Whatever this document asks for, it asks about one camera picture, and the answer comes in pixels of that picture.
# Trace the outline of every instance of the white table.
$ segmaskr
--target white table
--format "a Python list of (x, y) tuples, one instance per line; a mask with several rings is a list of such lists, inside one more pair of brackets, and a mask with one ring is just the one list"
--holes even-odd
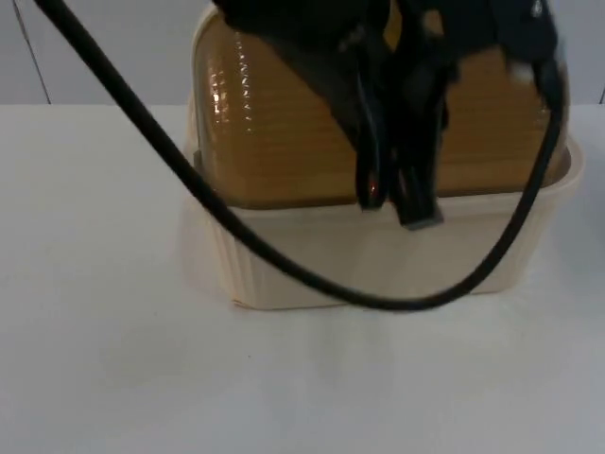
[(604, 452), (605, 109), (572, 131), (586, 178), (519, 288), (260, 313), (115, 108), (0, 108), (0, 451)]

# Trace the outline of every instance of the white wall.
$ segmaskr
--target white wall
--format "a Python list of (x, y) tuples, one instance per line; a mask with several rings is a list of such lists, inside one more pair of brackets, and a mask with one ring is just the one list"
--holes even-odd
[[(54, 103), (109, 103), (84, 65), (31, 0), (18, 0), (43, 78)], [(91, 29), (134, 89), (150, 104), (183, 104), (191, 87), (191, 36), (208, 0), (67, 0)], [(567, 37), (572, 97), (598, 103), (605, 87), (605, 0), (551, 0)], [(0, 14), (2, 25), (6, 22)], [(6, 40), (4, 27), (0, 30)], [(21, 66), (26, 60), (22, 56)], [(16, 74), (25, 69), (18, 69)], [(35, 90), (12, 92), (0, 79), (0, 94), (35, 98)], [(26, 78), (18, 80), (26, 83)], [(7, 102), (7, 96), (0, 102)]]
[(46, 102), (9, 0), (0, 0), (0, 104)]

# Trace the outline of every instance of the black cable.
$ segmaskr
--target black cable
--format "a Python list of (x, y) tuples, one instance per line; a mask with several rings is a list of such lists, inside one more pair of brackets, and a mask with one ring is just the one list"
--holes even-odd
[(477, 288), (506, 255), (527, 220), (527, 216), (540, 191), (550, 157), (558, 144), (562, 130), (562, 82), (561, 78), (555, 77), (556, 80), (554, 82), (550, 80), (550, 82), (555, 83), (556, 93), (551, 94), (546, 99), (551, 109), (550, 120), (536, 164), (531, 171), (527, 187), (512, 215), (509, 225), (492, 251), (466, 279), (442, 293), (411, 300), (377, 298), (334, 284), (307, 271), (281, 255), (243, 224), (215, 194), (213, 189), (200, 177), (197, 171), (189, 165), (179, 148), (171, 141), (170, 137), (156, 122), (145, 105), (103, 54), (95, 40), (62, 0), (35, 0), (35, 2), (68, 43), (78, 52), (82, 60), (103, 84), (134, 126), (145, 136), (164, 162), (218, 223), (241, 241), (250, 251), (266, 260), (277, 270), (324, 295), (337, 298), (355, 306), (390, 311), (430, 310), (447, 305)]

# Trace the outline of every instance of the cord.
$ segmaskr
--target cord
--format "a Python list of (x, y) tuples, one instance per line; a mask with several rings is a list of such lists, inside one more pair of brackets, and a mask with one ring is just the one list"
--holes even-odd
[(179, 148), (153, 118), (145, 105), (103, 54), (86, 28), (64, 2), (62, 0), (35, 0), (35, 2), (88, 65), (138, 131), (145, 136), (179, 180), (220, 225), (251, 252), (267, 261), (283, 274), (326, 296), (354, 306), (398, 312), (426, 311), (452, 303), (477, 288), (498, 266), (523, 228), (542, 186), (550, 158), (558, 144), (562, 130), (563, 88), (561, 77), (554, 77), (553, 79), (552, 72), (550, 72), (542, 78), (538, 74), (539, 71), (536, 71), (539, 88), (544, 89), (544, 87), (541, 87), (542, 78), (548, 82), (544, 84), (550, 87), (551, 92), (554, 91), (546, 97), (546, 102), (551, 111), (550, 120), (527, 187), (500, 239), (475, 271), (460, 283), (441, 293), (410, 300), (378, 298), (332, 283), (306, 270), (276, 251), (242, 223), (215, 194), (208, 183), (189, 165)]

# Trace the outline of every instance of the plastic container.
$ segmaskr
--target plastic container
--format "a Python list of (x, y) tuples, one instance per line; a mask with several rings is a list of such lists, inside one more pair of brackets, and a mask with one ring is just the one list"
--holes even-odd
[[(191, 159), (196, 149), (190, 131), (185, 154)], [(573, 140), (567, 149), (559, 179), (541, 191), (508, 255), (475, 293), (505, 290), (523, 275), (556, 208), (579, 184), (583, 154)], [(378, 213), (361, 213), (355, 205), (234, 211), (262, 238), (308, 269), (342, 285), (408, 298), (443, 290), (468, 275), (502, 234), (519, 198), (519, 193), (511, 193), (441, 199), (445, 222), (420, 232), (403, 229), (389, 206)], [(203, 214), (222, 287), (234, 302), (255, 309), (337, 304), (253, 256)]]
[[(398, 36), (396, 28), (386, 32)], [(497, 50), (465, 61), (461, 73), (466, 83), (448, 99), (451, 125), (438, 171), (445, 222), (438, 227), (408, 232), (390, 206), (362, 213), (354, 204), (354, 150), (322, 100), (264, 43), (226, 27), (214, 8), (193, 45), (185, 154), (254, 231), (308, 269), (378, 295), (433, 294), (466, 277), (502, 234), (548, 116), (533, 87), (507, 77)], [(565, 137), (526, 226), (477, 293), (519, 280), (556, 207), (577, 187), (583, 157), (573, 142), (565, 148)], [(204, 216), (222, 287), (238, 304), (337, 304), (251, 255)]]

